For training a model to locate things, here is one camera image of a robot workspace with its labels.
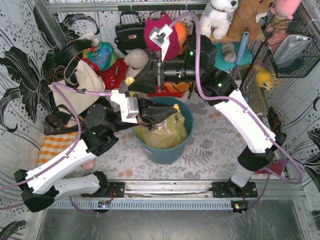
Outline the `yellow trash bag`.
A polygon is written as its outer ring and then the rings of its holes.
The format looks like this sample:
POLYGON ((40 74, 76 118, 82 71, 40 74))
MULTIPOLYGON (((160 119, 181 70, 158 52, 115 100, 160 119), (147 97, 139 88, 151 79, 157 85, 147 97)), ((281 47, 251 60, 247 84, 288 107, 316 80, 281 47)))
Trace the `yellow trash bag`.
POLYGON ((189 134, 184 126, 185 117, 182 115, 181 105, 175 103, 174 107, 178 112, 162 123, 157 124, 154 130, 148 130, 141 126, 134 127, 133 131, 138 139, 149 147, 162 150, 171 149, 182 144, 189 134))

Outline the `teal trash bin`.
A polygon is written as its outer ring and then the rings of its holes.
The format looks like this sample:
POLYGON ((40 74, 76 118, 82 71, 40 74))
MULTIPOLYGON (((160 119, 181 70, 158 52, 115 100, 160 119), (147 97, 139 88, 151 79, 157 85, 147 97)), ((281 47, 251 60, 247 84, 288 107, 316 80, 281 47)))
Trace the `teal trash bin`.
POLYGON ((153 97, 153 102, 178 105, 179 112, 160 124, 160 129, 147 130, 137 126, 133 133, 149 160, 160 165, 171 165, 183 154, 194 130, 194 117, 190 108, 173 97, 153 97))

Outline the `blue floor mop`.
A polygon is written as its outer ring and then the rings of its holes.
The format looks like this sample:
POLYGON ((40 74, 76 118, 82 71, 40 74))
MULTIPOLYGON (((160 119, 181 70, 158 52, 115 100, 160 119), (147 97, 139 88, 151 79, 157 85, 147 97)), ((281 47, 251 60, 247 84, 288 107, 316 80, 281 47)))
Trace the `blue floor mop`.
POLYGON ((242 39, 241 39, 241 42, 240 42, 240 45, 239 45, 239 50, 238 50, 238 53, 237 53, 237 56, 236 56, 233 75, 232 75, 232 79, 233 80, 236 79, 236 75, 237 75, 239 66, 241 64, 241 61, 242 61, 242 58, 243 58, 243 55, 244 55, 244 52, 245 52, 245 48, 246 48, 246 45, 247 45, 247 42, 248 42, 248 39, 249 39, 249 35, 250 35, 249 32, 245 31, 243 36, 242 36, 242 39))

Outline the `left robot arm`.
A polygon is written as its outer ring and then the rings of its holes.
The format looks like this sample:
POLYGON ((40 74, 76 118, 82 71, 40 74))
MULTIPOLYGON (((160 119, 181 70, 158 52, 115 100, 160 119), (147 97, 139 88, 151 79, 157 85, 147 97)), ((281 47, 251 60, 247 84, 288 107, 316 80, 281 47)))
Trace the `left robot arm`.
POLYGON ((135 126, 153 130, 179 111, 174 104, 126 96, 124 93, 113 93, 110 100, 119 105, 119 111, 94 103, 83 120, 86 129, 78 132, 74 143, 43 165, 14 173, 15 180, 22 182, 23 203, 32 213, 42 211, 65 197, 113 197, 114 191, 102 171, 78 178, 66 179, 65 176, 110 150, 119 140, 116 132, 135 126))

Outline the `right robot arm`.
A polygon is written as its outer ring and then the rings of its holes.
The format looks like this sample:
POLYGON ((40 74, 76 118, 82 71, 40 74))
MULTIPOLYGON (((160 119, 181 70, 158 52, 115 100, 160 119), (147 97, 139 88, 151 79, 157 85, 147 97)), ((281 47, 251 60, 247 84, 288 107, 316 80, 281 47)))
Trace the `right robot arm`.
POLYGON ((155 94, 165 83, 195 82, 199 97, 222 113, 244 138, 247 146, 238 156, 238 167, 228 181, 214 183, 217 198, 257 197, 254 172, 267 167, 286 139, 274 134, 252 111, 235 81, 215 67, 217 48, 204 35, 188 37, 183 61, 161 60, 162 54, 150 51, 146 65, 128 87, 131 92, 155 94))

